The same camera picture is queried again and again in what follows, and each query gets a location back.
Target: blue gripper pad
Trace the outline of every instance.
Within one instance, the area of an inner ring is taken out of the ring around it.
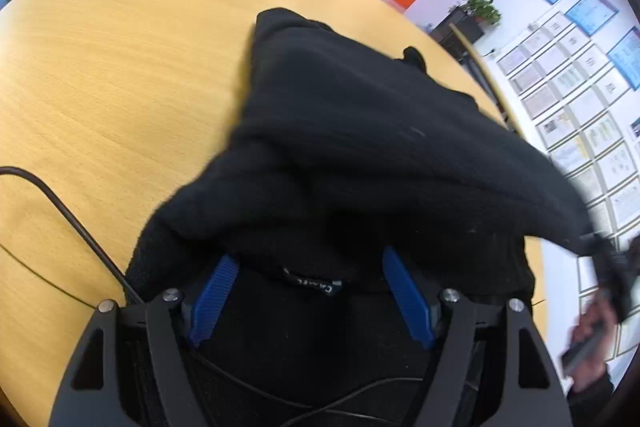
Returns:
[[[398,252],[391,247],[382,254],[382,269],[411,338],[421,342],[424,349],[431,349],[436,337],[431,330],[429,307]]]
[[[189,340],[196,347],[202,341],[211,338],[226,298],[236,281],[238,268],[238,262],[235,259],[229,255],[223,255],[198,297],[191,312],[191,330],[189,331]]]

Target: metal screw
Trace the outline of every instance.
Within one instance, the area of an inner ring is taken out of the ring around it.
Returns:
[[[524,310],[524,302],[522,302],[520,299],[511,299],[509,301],[509,308],[511,308],[516,313],[520,313]]]
[[[162,300],[164,302],[175,302],[180,298],[180,290],[178,288],[169,288],[162,293]]]
[[[460,300],[460,294],[452,288],[446,288],[442,291],[442,298],[447,302],[458,302]]]
[[[98,311],[100,313],[108,313],[116,307],[116,302],[111,299],[105,299],[98,304]]]

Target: black fabric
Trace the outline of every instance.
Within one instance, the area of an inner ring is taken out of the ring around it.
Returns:
[[[260,13],[241,121],[146,224],[127,270],[133,286],[150,299],[237,254],[238,281],[201,352],[315,405],[379,378],[421,377],[428,365],[383,280],[386,245],[475,300],[530,305],[524,235],[578,251],[592,230],[586,207],[543,155],[425,71],[415,49],[392,60],[288,10]],[[284,267],[344,289],[328,298],[293,286]],[[190,367],[221,426],[278,425],[300,412]],[[400,421],[414,392],[383,386],[348,407]],[[360,423],[321,415],[305,425]]]
[[[588,427],[613,395],[613,384],[609,373],[605,373],[581,393],[573,388],[567,395],[574,427]]]

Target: sleeve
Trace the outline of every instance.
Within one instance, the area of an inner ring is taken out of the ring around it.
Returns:
[[[581,393],[571,389],[566,399],[569,402],[574,427],[587,427],[604,409],[613,395],[613,384],[609,373],[605,373]]]

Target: wooden table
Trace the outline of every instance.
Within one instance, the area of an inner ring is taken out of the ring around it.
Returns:
[[[330,24],[392,57],[414,45],[441,84],[481,88],[380,0],[14,0],[0,11],[0,164],[33,171],[121,269],[152,211],[225,145],[258,12]],[[39,191],[0,177],[0,387],[31,427],[92,306],[122,292]]]

